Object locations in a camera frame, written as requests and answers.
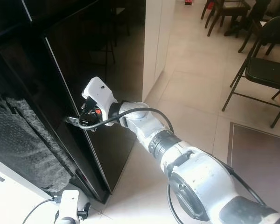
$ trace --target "brown floor mat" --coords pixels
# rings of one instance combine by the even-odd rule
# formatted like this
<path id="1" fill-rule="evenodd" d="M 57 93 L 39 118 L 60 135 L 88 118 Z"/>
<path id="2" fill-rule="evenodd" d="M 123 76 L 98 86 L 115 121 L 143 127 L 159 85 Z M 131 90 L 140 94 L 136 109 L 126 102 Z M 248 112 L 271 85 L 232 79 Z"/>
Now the brown floor mat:
<path id="1" fill-rule="evenodd" d="M 231 122 L 231 165 L 265 203 L 280 212 L 280 137 Z M 238 193 L 253 200 L 237 181 Z"/>

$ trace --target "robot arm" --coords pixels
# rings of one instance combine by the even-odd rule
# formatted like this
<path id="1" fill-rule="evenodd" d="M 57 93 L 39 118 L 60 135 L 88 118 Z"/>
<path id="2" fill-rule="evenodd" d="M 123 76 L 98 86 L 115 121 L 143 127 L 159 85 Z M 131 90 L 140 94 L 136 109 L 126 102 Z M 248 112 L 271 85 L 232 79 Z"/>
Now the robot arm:
<path id="1" fill-rule="evenodd" d="M 100 108 L 103 116 L 96 114 L 100 122 L 134 108 L 148 107 L 142 102 L 117 103 L 98 77 L 89 82 L 82 96 L 91 98 L 92 104 Z M 89 106 L 84 108 L 88 108 L 86 113 L 92 112 Z M 238 195 L 230 173 L 216 158 L 180 140 L 150 111 L 132 112 L 113 123 L 137 135 L 158 161 L 180 205 L 192 218 L 214 224 L 280 224 L 278 212 Z M 80 122 L 76 125 L 89 129 Z"/>

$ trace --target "black cabinet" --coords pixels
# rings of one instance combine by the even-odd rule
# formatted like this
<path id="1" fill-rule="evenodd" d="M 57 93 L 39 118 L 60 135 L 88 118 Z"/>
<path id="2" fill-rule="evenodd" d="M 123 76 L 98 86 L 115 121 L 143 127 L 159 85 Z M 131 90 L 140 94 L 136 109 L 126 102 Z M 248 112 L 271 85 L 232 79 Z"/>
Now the black cabinet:
<path id="1" fill-rule="evenodd" d="M 73 183 L 104 202 L 114 190 L 135 136 L 118 125 L 104 126 L 95 133 L 82 131 L 63 119 L 79 115 L 81 92 L 95 76 L 107 77 L 119 101 L 141 101 L 145 3 L 131 7 L 137 16 L 130 17 L 130 36 L 119 23 L 118 45 L 113 47 L 116 63 L 109 60 L 100 66 L 105 63 L 105 46 L 94 52 L 87 43 L 91 40 L 98 46 L 93 37 L 99 32 L 113 44 L 109 1 L 14 1 L 11 14 L 2 2 L 0 94 L 29 103 L 76 163 Z"/>

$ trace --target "gray foam liner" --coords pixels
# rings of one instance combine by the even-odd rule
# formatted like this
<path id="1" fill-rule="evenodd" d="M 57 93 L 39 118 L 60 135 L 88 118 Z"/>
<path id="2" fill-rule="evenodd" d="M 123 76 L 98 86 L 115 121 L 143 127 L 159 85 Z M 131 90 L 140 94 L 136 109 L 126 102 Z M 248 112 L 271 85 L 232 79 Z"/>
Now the gray foam liner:
<path id="1" fill-rule="evenodd" d="M 62 190 L 77 169 L 28 103 L 10 98 L 0 100 L 0 161 L 48 192 Z"/>

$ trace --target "black chair seat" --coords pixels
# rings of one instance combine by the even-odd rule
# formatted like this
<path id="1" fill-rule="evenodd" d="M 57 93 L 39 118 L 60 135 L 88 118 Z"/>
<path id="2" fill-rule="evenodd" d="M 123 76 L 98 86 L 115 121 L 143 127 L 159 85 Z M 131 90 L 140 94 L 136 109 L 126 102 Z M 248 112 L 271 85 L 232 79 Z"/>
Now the black chair seat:
<path id="1" fill-rule="evenodd" d="M 280 90 L 280 63 L 261 58 L 251 58 L 245 77 L 258 84 Z"/>

